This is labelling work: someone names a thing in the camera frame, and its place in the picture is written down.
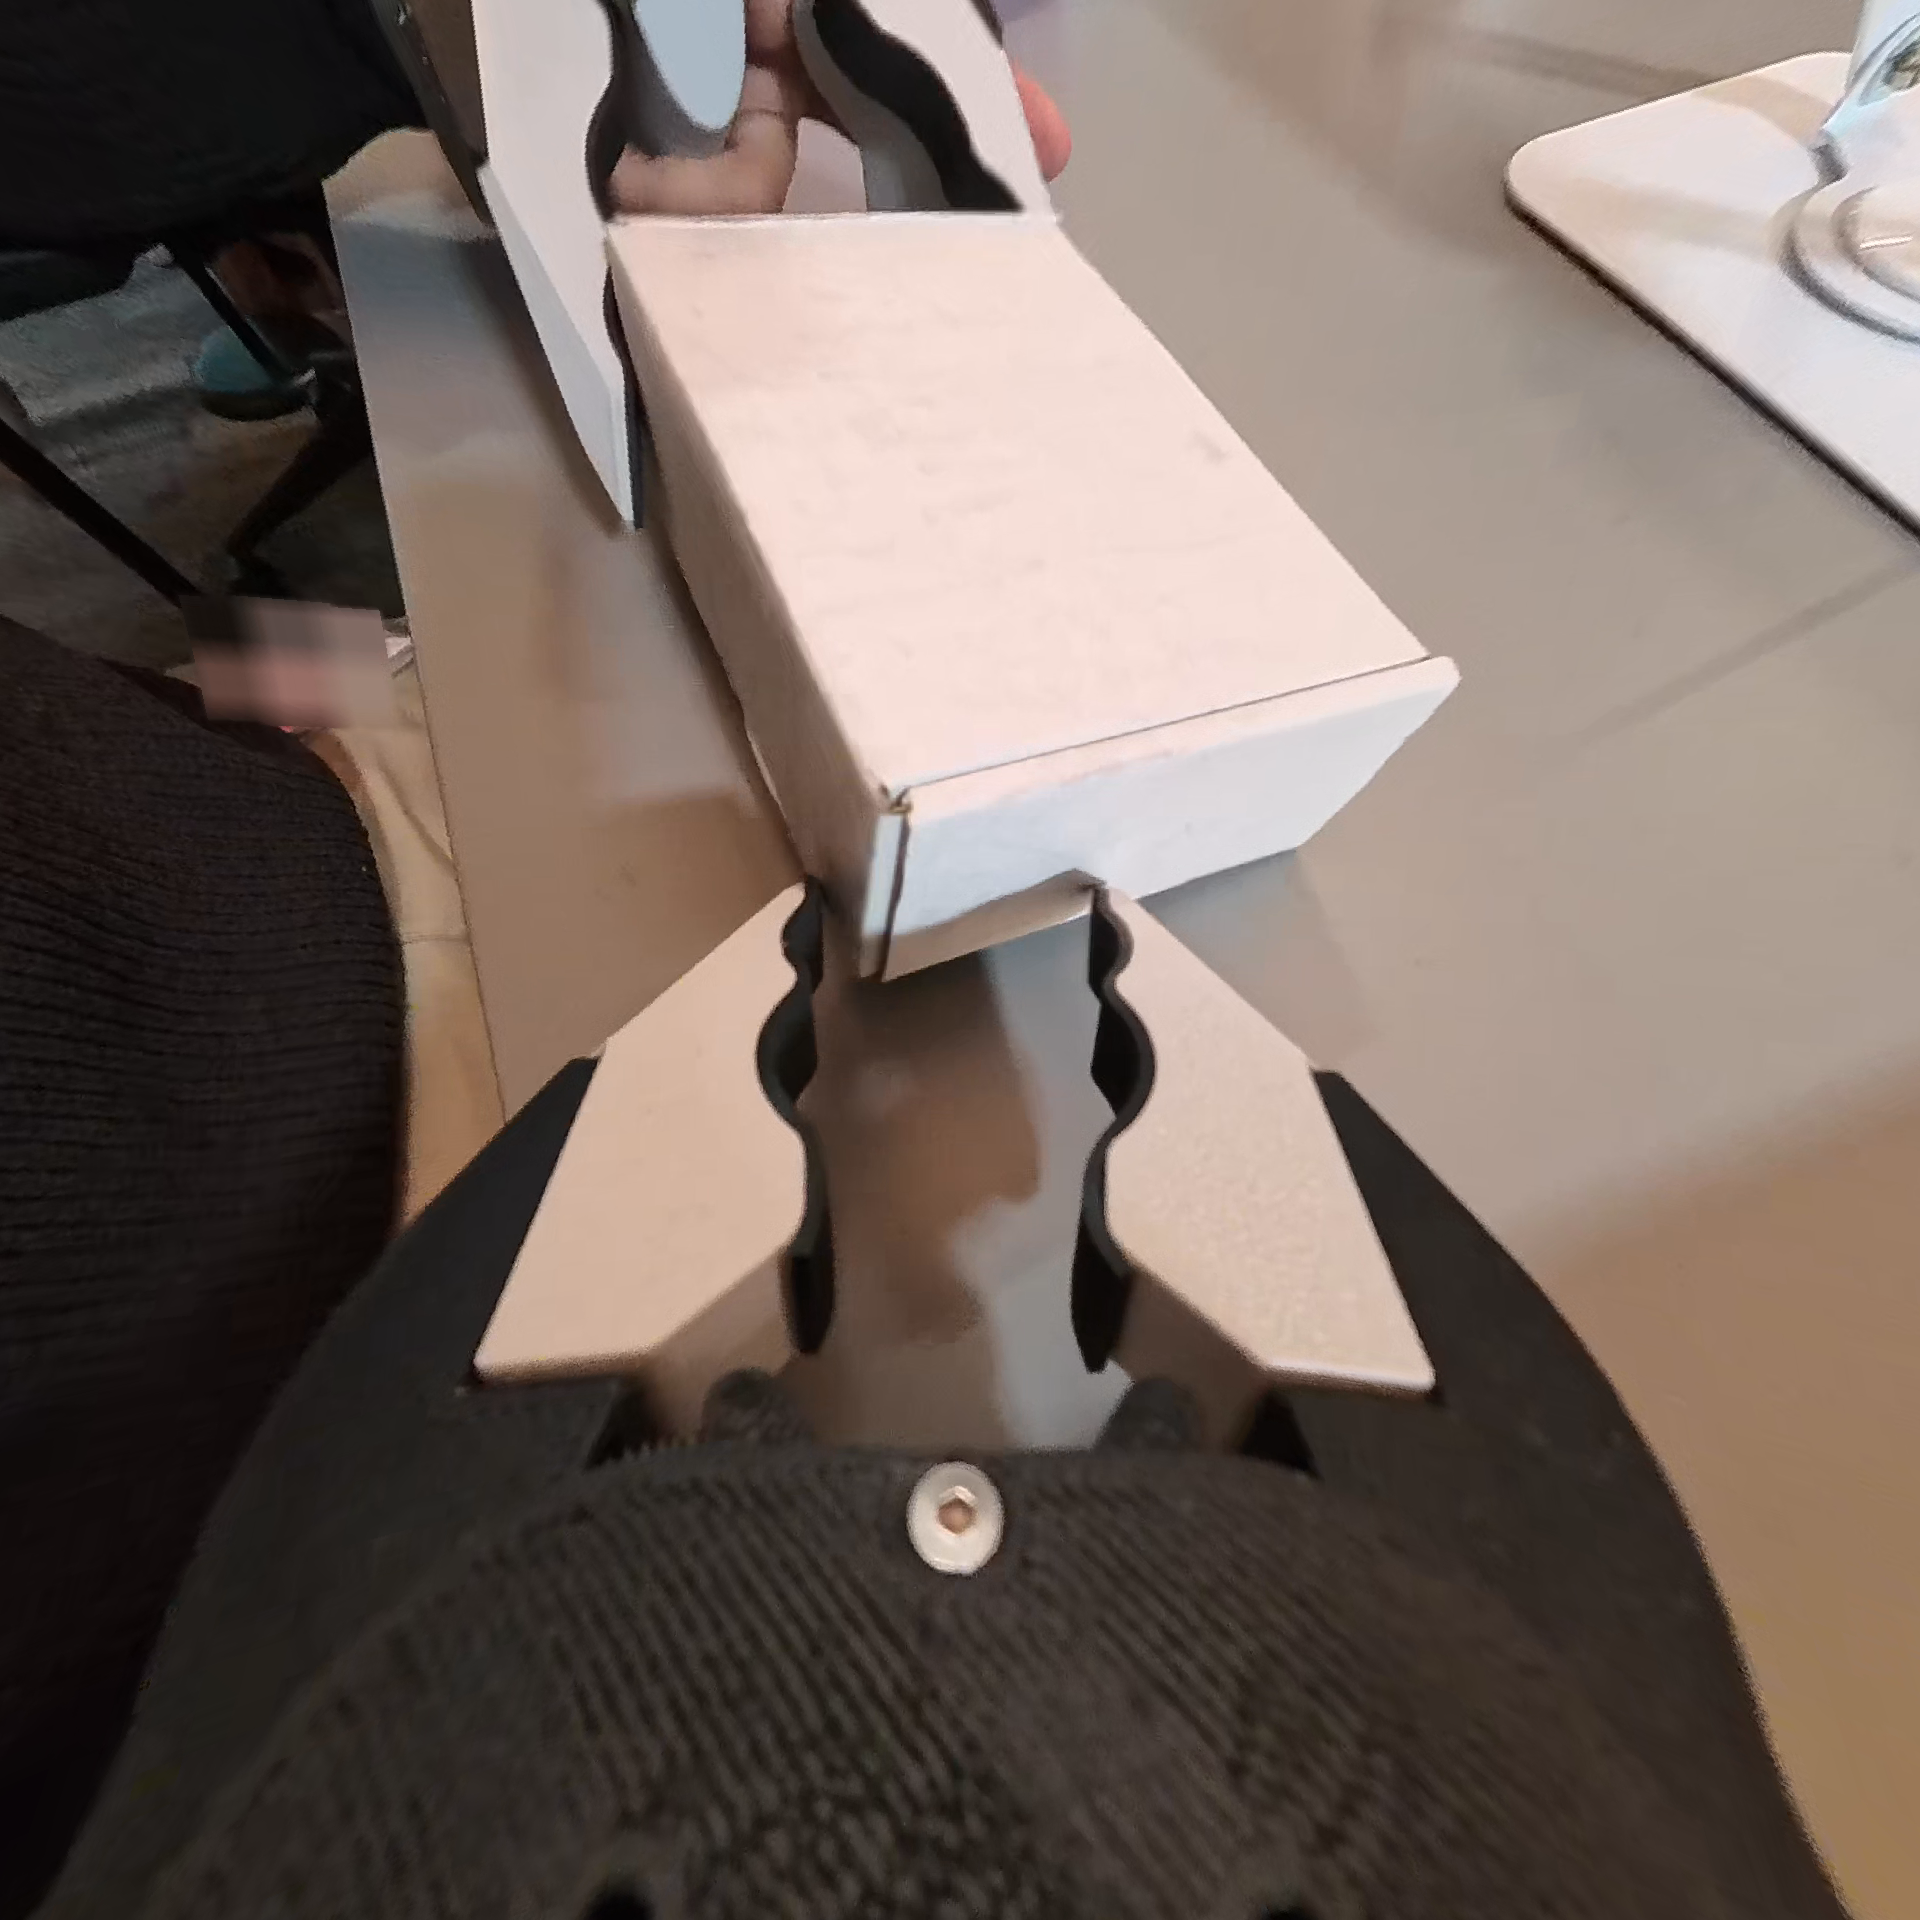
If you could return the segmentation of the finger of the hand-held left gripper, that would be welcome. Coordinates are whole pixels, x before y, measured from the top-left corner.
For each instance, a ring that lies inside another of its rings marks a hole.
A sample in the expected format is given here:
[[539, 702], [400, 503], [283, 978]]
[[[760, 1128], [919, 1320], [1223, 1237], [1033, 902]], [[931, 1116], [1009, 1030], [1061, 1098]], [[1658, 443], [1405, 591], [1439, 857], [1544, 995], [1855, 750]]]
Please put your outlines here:
[[1059, 214], [993, 6], [850, 0], [838, 30], [869, 214]]
[[610, 88], [595, 0], [481, 0], [481, 202], [530, 309], [566, 417], [625, 523], [646, 521], [646, 430], [610, 302], [592, 136]]

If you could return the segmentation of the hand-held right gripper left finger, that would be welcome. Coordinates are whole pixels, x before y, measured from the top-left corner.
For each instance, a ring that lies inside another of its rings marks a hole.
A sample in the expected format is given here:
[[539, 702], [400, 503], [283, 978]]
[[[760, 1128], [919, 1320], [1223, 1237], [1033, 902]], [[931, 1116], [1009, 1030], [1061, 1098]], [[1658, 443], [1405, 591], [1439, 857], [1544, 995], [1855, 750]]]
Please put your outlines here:
[[797, 1109], [822, 983], [829, 893], [787, 887], [595, 1051], [481, 1383], [715, 1389], [829, 1344], [832, 1195]]

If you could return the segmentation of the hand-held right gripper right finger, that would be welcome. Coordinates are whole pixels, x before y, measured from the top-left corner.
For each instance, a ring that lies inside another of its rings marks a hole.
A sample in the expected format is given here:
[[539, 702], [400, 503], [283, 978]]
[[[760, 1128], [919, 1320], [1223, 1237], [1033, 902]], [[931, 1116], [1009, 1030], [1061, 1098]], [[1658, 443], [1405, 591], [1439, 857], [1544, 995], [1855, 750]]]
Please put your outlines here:
[[1307, 1055], [1120, 889], [1087, 902], [1087, 990], [1076, 1361], [1189, 1392], [1434, 1392]]

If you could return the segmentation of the white cardboard mailer box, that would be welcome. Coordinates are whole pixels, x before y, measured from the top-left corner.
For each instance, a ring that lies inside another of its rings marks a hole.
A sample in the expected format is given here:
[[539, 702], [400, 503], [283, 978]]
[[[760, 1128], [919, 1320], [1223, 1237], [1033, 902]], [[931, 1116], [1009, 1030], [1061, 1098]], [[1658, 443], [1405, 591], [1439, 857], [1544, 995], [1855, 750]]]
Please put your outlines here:
[[1297, 852], [1460, 685], [1059, 222], [626, 222], [610, 285], [869, 983]]

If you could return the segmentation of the person's left hand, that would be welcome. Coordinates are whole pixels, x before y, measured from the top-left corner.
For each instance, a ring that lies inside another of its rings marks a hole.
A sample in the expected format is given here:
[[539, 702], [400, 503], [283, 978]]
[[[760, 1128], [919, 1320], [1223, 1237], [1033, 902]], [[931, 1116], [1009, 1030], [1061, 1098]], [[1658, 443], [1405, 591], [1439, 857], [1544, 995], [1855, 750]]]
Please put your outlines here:
[[758, 222], [797, 136], [864, 159], [869, 209], [1044, 209], [1074, 136], [964, 0], [658, 0], [610, 13], [604, 214]]

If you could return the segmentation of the person's dark clothing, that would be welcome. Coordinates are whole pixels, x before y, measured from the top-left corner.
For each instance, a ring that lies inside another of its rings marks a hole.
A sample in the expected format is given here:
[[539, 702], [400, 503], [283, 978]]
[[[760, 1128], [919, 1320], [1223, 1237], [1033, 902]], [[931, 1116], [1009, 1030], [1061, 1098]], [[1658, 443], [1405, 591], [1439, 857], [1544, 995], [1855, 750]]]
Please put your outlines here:
[[401, 1041], [337, 773], [5, 620], [5, 1913], [62, 1875], [229, 1466], [392, 1234]]

